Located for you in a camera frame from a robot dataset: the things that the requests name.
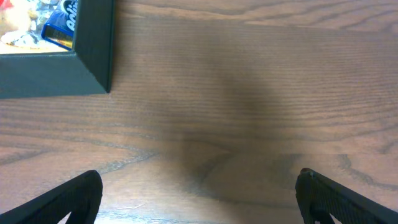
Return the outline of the blue eclipse gum pack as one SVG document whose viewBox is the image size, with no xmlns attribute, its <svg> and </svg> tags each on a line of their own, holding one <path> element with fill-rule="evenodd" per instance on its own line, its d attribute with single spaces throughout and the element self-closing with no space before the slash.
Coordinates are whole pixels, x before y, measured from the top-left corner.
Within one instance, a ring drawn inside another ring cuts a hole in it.
<svg viewBox="0 0 398 224">
<path fill-rule="evenodd" d="M 71 50 L 77 15 L 77 0 L 60 1 L 43 26 L 42 38 L 61 48 Z"/>
</svg>

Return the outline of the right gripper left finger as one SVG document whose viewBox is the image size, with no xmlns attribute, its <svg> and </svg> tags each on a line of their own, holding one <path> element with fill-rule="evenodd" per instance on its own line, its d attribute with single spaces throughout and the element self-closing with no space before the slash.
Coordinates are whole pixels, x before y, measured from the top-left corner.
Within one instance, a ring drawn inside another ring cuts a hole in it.
<svg viewBox="0 0 398 224">
<path fill-rule="evenodd" d="M 62 185 L 1 214 L 2 224 L 94 224 L 103 193 L 101 176 L 89 170 Z"/>
</svg>

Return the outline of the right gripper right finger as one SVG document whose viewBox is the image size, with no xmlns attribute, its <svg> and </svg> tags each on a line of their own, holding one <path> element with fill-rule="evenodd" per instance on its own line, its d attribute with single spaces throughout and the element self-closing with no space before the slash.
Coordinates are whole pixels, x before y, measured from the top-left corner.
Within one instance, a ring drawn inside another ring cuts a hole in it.
<svg viewBox="0 0 398 224">
<path fill-rule="evenodd" d="M 397 212 L 309 168 L 300 171 L 295 191 L 305 224 L 397 223 Z"/>
</svg>

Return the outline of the dark green box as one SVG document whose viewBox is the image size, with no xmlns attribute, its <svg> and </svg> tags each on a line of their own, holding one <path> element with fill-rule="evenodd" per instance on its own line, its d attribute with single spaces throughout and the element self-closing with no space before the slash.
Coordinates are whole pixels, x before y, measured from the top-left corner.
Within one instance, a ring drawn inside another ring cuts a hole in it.
<svg viewBox="0 0 398 224">
<path fill-rule="evenodd" d="M 1 98 L 108 93 L 114 25 L 114 0 L 79 1 L 71 50 L 1 55 Z"/>
</svg>

